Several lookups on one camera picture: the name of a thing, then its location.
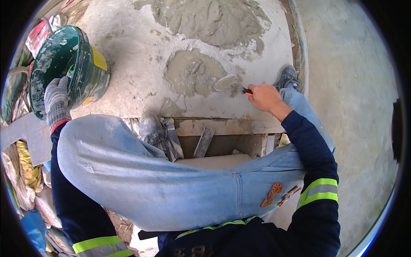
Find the orange embroidered patch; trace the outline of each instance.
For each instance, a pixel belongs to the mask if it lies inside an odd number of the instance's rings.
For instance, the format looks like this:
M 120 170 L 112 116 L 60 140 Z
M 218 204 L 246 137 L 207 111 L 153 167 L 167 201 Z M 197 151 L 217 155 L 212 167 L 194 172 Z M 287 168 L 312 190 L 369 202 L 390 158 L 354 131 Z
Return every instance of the orange embroidered patch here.
M 288 193 L 286 193 L 284 196 L 283 196 L 283 199 L 281 200 L 281 202 L 279 202 L 279 203 L 277 203 L 277 205 L 278 206 L 281 206 L 281 205 L 283 205 L 284 203 L 286 203 L 287 201 L 288 201 L 288 199 L 290 198 L 290 196 L 291 195 L 293 195 L 295 192 L 297 192 L 297 191 L 299 191 L 299 190 L 301 190 L 302 189 L 302 187 L 297 187 L 297 186 L 295 186 L 293 189 L 291 189 L 290 191 L 288 191 Z
M 274 195 L 274 194 L 279 194 L 279 193 L 281 193 L 282 192 L 282 185 L 281 185 L 281 183 L 274 183 L 274 185 L 272 186 L 272 188 L 271 188 L 271 190 L 269 191 L 269 193 L 268 193 L 268 197 L 267 197 L 267 199 L 264 199 L 264 201 L 263 201 L 263 203 L 261 204 L 261 207 L 267 207 L 267 206 L 269 206 L 270 204 L 272 204 L 272 202 L 273 202 L 273 198 L 272 198 L 272 196 Z

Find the hand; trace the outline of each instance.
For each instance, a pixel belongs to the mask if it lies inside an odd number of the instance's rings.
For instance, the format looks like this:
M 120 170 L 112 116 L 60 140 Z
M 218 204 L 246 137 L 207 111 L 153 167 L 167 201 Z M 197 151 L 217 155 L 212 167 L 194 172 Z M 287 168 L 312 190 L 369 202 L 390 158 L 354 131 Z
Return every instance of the hand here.
M 282 101 L 281 95 L 275 87 L 267 84 L 259 86 L 250 84 L 248 89 L 253 91 L 253 95 L 247 96 L 252 105 L 260 111 L 274 115 L 280 122 L 292 112 L 292 109 Z
M 47 124 L 52 134 L 56 127 L 72 119 L 68 109 L 69 96 L 67 86 L 69 78 L 53 79 L 44 93 L 44 107 L 46 108 Z

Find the gray sneaker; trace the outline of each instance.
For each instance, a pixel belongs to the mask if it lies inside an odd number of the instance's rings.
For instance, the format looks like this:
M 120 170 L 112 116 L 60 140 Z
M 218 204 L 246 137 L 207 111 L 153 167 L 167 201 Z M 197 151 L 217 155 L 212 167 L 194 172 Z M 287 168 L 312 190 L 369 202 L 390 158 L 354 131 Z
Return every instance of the gray sneaker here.
M 277 81 L 273 86 L 280 91 L 281 88 L 301 88 L 301 84 L 296 79 L 296 70 L 291 65 L 285 65 L 281 68 Z
M 158 116 L 153 112 L 145 112 L 140 119 L 140 137 L 144 142 L 162 150 L 168 159 L 166 132 Z

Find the reflective stripe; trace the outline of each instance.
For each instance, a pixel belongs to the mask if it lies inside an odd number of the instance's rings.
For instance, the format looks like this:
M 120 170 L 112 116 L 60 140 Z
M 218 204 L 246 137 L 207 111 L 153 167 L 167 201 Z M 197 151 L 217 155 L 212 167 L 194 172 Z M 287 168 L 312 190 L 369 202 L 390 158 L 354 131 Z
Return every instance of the reflective stripe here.
M 297 204 L 297 210 L 303 205 L 320 199 L 331 199 L 338 201 L 337 181 L 331 178 L 319 178 L 311 183 L 301 194 Z
M 310 196 L 315 195 L 316 193 L 337 193 L 337 186 L 336 185 L 318 185 L 314 188 L 311 188 L 310 190 L 308 190 L 307 195 L 305 196 L 305 198 L 307 199 Z
M 79 257 L 127 257 L 132 252 L 118 236 L 104 236 L 73 244 Z
M 248 222 L 250 222 L 250 221 L 251 221 L 252 219 L 254 219 L 255 217 L 258 217 L 258 216 L 248 217 L 247 219 L 245 219 L 245 221 L 243 221 L 243 220 L 233 220 L 233 221 L 224 222 L 224 223 L 222 223 L 222 224 L 218 224 L 218 225 L 216 225 L 216 226 L 208 226 L 208 227 L 203 227 L 203 228 L 198 228 L 198 229 L 190 229 L 189 231 L 186 231 L 186 232 L 184 232 L 184 233 L 179 234 L 179 235 L 176 237 L 176 239 L 178 239 L 178 238 L 180 238 L 180 237 L 182 237 L 182 236 L 185 236 L 185 235 L 192 234 L 192 233 L 194 233 L 194 232 L 203 230 L 203 229 L 212 229 L 212 230 L 215 230 L 215 229 L 221 228 L 221 227 L 223 227 L 223 226 L 225 226 L 225 225 L 228 225 L 228 224 L 246 225 Z

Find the green bucket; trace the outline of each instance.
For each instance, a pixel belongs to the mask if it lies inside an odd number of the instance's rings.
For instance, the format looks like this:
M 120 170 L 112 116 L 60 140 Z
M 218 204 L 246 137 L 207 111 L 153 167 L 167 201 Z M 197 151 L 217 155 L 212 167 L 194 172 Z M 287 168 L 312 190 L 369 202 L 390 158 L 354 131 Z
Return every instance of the green bucket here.
M 54 78 L 71 77 L 67 87 L 70 110 L 100 99 L 110 82 L 111 69 L 104 56 L 89 44 L 78 27 L 66 25 L 45 41 L 30 75 L 30 106 L 44 120 L 44 91 Z

